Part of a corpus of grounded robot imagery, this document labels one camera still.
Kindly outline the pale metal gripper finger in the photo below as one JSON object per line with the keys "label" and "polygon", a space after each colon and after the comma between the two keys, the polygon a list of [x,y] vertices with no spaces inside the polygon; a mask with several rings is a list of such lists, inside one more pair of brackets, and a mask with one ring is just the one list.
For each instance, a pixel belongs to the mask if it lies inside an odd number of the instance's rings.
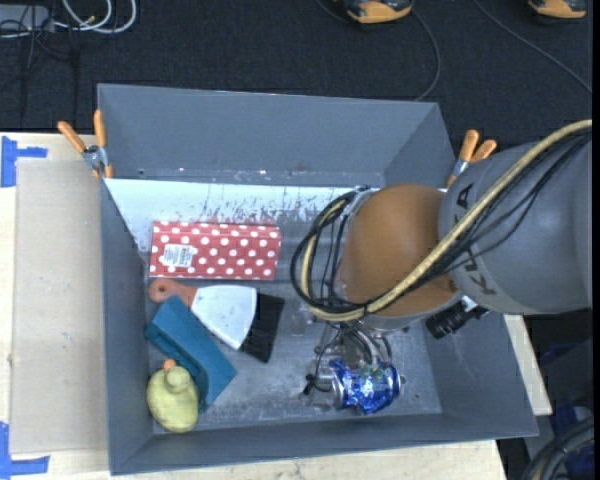
{"label": "pale metal gripper finger", "polygon": [[314,382],[333,382],[338,378],[340,371],[337,360],[321,361],[316,363],[311,370]]}
{"label": "pale metal gripper finger", "polygon": [[338,395],[333,388],[319,389],[316,386],[306,386],[303,390],[303,404],[320,409],[336,409]]}

